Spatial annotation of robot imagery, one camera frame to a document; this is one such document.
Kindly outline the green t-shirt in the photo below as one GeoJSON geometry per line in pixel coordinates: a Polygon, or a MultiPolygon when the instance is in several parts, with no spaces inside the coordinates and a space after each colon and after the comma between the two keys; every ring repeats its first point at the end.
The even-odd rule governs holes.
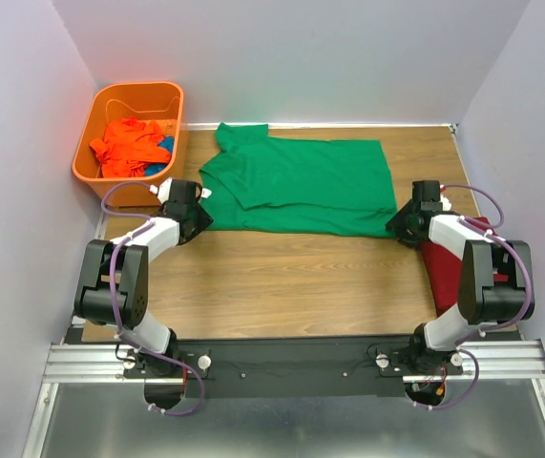
{"type": "Polygon", "coordinates": [[[215,132],[218,153],[199,174],[216,231],[389,238],[397,204],[376,139],[291,139],[265,124],[215,132]]]}

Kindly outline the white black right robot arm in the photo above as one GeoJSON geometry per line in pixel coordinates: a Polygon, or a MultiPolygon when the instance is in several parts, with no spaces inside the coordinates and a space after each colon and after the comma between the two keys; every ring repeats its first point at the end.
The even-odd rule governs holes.
{"type": "Polygon", "coordinates": [[[530,246],[497,235],[505,221],[484,223],[453,211],[448,185],[418,180],[410,200],[386,228],[410,248],[420,242],[442,247],[461,263],[455,304],[415,328],[406,346],[379,351],[381,369],[431,374],[451,361],[461,344],[529,319],[535,310],[530,246]]]}

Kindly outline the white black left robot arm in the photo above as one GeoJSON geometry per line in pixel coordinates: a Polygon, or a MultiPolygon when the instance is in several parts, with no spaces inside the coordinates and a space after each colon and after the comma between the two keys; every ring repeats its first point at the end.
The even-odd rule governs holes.
{"type": "Polygon", "coordinates": [[[121,213],[108,205],[126,182],[114,186],[101,201],[108,216],[141,219],[142,223],[114,239],[93,239],[85,248],[77,282],[74,314],[90,323],[107,326],[115,339],[132,348],[132,362],[144,363],[158,377],[180,368],[178,338],[148,309],[149,266],[167,251],[201,234],[213,222],[201,202],[212,192],[200,183],[168,178],[159,185],[141,186],[158,204],[152,215],[121,213]]]}

